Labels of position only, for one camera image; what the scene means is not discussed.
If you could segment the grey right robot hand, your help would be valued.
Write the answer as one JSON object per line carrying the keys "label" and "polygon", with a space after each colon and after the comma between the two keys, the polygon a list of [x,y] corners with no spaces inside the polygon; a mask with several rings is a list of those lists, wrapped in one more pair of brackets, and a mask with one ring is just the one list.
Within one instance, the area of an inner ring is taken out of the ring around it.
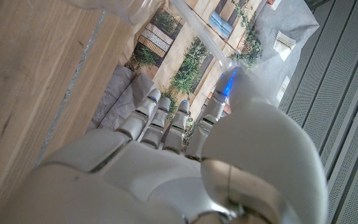
{"label": "grey right robot hand", "polygon": [[326,176],[308,134],[241,67],[180,148],[186,109],[159,147],[166,107],[152,91],[115,131],[95,129],[46,157],[0,209],[0,223],[324,223]]}

